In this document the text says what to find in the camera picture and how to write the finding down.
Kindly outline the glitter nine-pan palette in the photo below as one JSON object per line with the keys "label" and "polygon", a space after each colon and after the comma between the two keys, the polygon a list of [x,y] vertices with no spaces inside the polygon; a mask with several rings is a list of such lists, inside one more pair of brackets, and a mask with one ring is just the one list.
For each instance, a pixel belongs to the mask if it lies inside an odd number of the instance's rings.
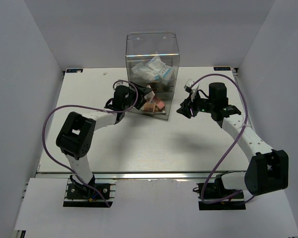
{"label": "glitter nine-pan palette", "polygon": [[145,100],[147,103],[151,103],[154,97],[155,93],[153,91],[150,91],[148,94],[145,95]]}

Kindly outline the four-pan nude palette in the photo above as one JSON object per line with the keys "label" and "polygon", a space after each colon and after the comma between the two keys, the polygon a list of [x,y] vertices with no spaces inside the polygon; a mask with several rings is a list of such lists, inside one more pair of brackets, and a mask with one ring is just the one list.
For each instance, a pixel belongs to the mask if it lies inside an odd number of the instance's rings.
{"label": "four-pan nude palette", "polygon": [[143,106],[143,111],[148,113],[154,113],[156,108],[156,103],[145,103]]}

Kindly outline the cotton pad bag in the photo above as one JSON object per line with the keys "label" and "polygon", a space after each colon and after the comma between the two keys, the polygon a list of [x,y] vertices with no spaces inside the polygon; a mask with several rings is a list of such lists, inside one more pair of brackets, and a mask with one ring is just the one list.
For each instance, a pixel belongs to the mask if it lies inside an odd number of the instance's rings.
{"label": "cotton pad bag", "polygon": [[159,55],[154,56],[147,66],[158,74],[164,85],[168,85],[174,75],[175,68],[164,63]]}
{"label": "cotton pad bag", "polygon": [[158,73],[146,66],[143,62],[131,68],[133,74],[140,76],[145,81],[157,81],[160,79]]}

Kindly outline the pink blush palette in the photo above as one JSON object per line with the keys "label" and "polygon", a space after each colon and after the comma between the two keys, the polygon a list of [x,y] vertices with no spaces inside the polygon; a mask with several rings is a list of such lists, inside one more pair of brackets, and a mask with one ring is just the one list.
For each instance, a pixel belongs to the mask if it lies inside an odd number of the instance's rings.
{"label": "pink blush palette", "polygon": [[156,107],[159,110],[162,110],[165,107],[164,101],[162,101],[161,99],[159,99],[157,96],[154,96],[154,98],[152,99],[152,101],[156,104]]}

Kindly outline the brown eyeshadow palette long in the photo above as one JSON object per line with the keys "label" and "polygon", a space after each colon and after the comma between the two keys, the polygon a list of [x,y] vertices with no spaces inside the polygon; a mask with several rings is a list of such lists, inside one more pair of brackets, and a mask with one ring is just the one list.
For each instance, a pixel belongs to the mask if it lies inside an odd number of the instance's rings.
{"label": "brown eyeshadow palette long", "polygon": [[154,116],[157,116],[157,115],[165,115],[166,114],[166,111],[155,111],[155,112],[149,112],[150,115],[154,115]]}

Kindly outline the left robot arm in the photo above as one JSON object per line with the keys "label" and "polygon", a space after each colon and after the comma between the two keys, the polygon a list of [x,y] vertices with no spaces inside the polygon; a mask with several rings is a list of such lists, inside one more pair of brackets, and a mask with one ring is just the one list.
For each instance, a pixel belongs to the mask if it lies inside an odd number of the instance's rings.
{"label": "left robot arm", "polygon": [[127,109],[141,109],[153,97],[153,90],[148,86],[119,85],[114,88],[113,97],[106,102],[105,111],[84,115],[69,113],[57,136],[56,145],[68,159],[73,170],[70,180],[83,197],[91,198],[96,193],[95,177],[87,159],[94,132],[118,124]]}

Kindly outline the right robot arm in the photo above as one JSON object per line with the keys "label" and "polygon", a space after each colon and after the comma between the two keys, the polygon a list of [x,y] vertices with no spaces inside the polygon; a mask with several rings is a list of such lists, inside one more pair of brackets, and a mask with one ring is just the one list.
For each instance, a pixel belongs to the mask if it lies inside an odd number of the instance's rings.
{"label": "right robot arm", "polygon": [[232,191],[247,190],[261,195],[283,190],[289,185],[289,157],[284,150],[275,150],[265,143],[255,131],[244,123],[241,111],[228,103],[224,83],[209,84],[209,95],[201,98],[199,87],[188,80],[185,91],[189,93],[177,112],[192,118],[199,112],[210,113],[220,128],[237,141],[249,161],[245,172],[228,172],[216,177],[213,191],[221,198]]}

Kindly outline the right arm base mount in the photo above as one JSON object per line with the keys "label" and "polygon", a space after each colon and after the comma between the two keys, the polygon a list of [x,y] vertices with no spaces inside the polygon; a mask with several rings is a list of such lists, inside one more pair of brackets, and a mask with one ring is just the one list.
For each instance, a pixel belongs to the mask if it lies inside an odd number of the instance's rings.
{"label": "right arm base mount", "polygon": [[[236,196],[225,199],[218,203],[206,204],[201,200],[202,188],[204,183],[198,183],[195,188],[192,189],[193,192],[198,194],[198,204],[200,211],[224,211],[224,210],[245,210],[246,206],[244,204],[244,195],[239,193]],[[223,183],[219,178],[216,178],[214,181],[209,182],[206,186],[203,198],[206,201],[212,201],[216,199],[223,199],[226,196],[229,196],[235,193],[236,190],[227,190],[224,188]]]}

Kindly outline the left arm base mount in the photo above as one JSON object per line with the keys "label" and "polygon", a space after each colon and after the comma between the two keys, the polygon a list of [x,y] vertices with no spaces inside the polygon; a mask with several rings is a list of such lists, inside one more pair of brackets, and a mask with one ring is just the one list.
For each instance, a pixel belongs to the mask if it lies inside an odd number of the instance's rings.
{"label": "left arm base mount", "polygon": [[68,179],[63,206],[75,208],[111,207],[115,198],[116,184],[110,181],[96,180],[95,188],[102,194],[108,205],[95,190],[90,188],[82,190],[81,187],[77,187],[72,181],[70,181],[70,179]]}

